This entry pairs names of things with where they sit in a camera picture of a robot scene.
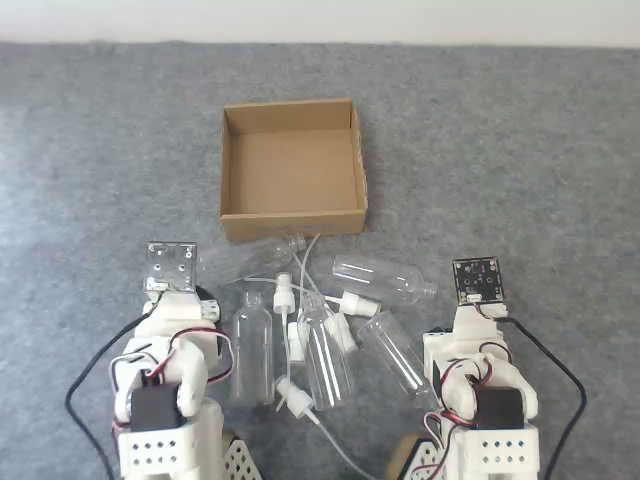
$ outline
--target circuit board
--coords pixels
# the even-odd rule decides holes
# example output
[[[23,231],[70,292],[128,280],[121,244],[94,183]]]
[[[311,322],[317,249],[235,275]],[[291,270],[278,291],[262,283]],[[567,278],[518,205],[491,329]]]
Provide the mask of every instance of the circuit board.
[[[495,303],[504,300],[498,257],[453,260],[458,305]]]

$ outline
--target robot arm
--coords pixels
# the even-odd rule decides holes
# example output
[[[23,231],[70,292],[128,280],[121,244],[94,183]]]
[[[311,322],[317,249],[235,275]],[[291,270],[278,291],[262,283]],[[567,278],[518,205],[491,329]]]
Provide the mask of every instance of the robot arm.
[[[217,338],[228,337],[215,329],[215,300],[200,300],[193,288],[195,254],[195,244],[149,244],[154,276],[147,277],[145,291],[157,305],[145,305],[152,313],[112,362],[114,425],[126,479],[223,479],[223,415],[205,389],[218,363]]]
[[[538,414],[538,398],[493,320],[507,316],[497,260],[456,260],[454,274],[453,328],[423,335],[425,376],[443,409],[446,458],[434,478],[536,479],[538,430],[528,420]]]

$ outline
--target white wall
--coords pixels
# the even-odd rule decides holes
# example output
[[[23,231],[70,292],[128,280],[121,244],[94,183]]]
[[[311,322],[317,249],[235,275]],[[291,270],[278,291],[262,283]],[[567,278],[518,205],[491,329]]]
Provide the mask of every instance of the white wall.
[[[0,0],[0,41],[640,46],[640,0]]]

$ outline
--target cardboard box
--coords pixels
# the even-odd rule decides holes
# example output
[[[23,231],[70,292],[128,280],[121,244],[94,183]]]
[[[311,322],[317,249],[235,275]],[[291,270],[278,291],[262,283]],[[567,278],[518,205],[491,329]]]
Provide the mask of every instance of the cardboard box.
[[[361,232],[367,181],[352,101],[225,107],[220,181],[229,240]]]

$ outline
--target clear plastic bottle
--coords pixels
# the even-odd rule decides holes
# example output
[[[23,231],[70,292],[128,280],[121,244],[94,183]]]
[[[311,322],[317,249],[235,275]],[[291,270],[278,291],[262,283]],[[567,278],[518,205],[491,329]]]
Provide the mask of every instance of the clear plastic bottle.
[[[349,365],[343,356],[340,333],[329,332],[327,311],[322,297],[305,293],[298,333],[316,410],[344,405],[354,395]]]
[[[382,312],[358,331],[365,350],[374,353],[387,366],[407,392],[416,408],[433,409],[437,400],[423,374],[423,363],[411,339],[391,312]]]
[[[312,262],[312,273],[330,277],[346,291],[380,300],[386,307],[433,298],[437,287],[411,266],[373,257],[335,255]]]
[[[245,293],[244,306],[233,317],[231,343],[235,368],[231,402],[268,405],[273,402],[273,326],[259,292]]]
[[[303,235],[267,237],[255,242],[200,248],[198,275],[207,287],[224,285],[258,273],[275,273],[305,248]]]

